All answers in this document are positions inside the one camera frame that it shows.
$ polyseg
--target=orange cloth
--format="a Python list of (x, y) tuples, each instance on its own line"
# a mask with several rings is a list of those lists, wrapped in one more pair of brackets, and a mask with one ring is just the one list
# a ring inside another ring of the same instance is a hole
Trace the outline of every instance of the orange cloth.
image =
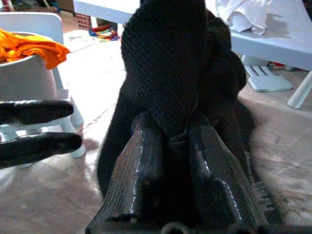
[(63, 45), (41, 36), (20, 36), (0, 28), (0, 62), (16, 61), (30, 55), (39, 55), (47, 69), (53, 69), (66, 60), (70, 51)]

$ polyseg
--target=floor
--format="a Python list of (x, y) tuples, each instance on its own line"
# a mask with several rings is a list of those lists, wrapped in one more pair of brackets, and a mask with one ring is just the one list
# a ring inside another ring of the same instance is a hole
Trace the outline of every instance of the floor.
[[(77, 28), (73, 17), (62, 19), (65, 45), (75, 49), (59, 70), (85, 119), (79, 131), (87, 152), (77, 159), (53, 156), (25, 169), (1, 170), (2, 234), (82, 234), (103, 203), (96, 161), (125, 79), (120, 42), (92, 41), (83, 31), (72, 32)], [(295, 87), (307, 74), (274, 72)], [(303, 225), (312, 223), (312, 94), (294, 110), (286, 105), (293, 92), (257, 93), (247, 84), (239, 99), (257, 123), (252, 146), (259, 173), (285, 223)]]

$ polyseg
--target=white plastic chair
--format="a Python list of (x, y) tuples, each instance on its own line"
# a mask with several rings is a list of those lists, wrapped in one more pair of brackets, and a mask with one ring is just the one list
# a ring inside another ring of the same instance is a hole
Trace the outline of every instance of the white plastic chair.
[[(5, 12), (0, 13), (0, 28), (11, 32), (29, 32), (47, 36), (54, 41), (63, 44), (63, 31), (61, 18), (53, 13), (33, 12)], [(75, 102), (69, 96), (68, 90), (64, 89), (58, 68), (53, 69), (55, 80), (56, 98), (70, 100), (74, 106), (74, 113), (70, 117), (54, 120), (45, 124), (34, 124), (28, 126), (0, 126), (5, 140), (12, 140), (17, 137), (16, 131), (25, 130), (27, 134), (40, 132), (42, 127), (60, 125), (64, 132), (76, 132), (74, 126), (83, 123), (83, 118), (77, 109)], [(72, 157), (80, 157), (85, 153), (82, 145), (77, 151), (71, 153)]]

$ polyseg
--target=tiled floor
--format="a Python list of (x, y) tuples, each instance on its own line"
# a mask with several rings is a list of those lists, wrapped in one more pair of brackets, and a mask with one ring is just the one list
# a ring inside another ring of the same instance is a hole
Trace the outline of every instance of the tiled floor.
[[(74, 18), (62, 17), (65, 32), (76, 29)], [(1, 170), (2, 234), (81, 234), (102, 205), (95, 169), (125, 79), (120, 42), (94, 43), (73, 52), (59, 69), (85, 119), (81, 133), (87, 153)], [(307, 73), (275, 72), (296, 87)], [(252, 144), (257, 168), (285, 222), (312, 224), (312, 94), (294, 110), (286, 105), (293, 92), (256, 93), (247, 84), (239, 98), (256, 119)]]

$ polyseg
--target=white fabric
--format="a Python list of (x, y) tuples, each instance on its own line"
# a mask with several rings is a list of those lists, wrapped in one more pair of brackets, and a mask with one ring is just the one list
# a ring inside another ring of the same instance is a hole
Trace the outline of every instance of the white fabric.
[(262, 35), (267, 27), (265, 21), (272, 0), (215, 0), (217, 16), (228, 26), (242, 32), (251, 29)]

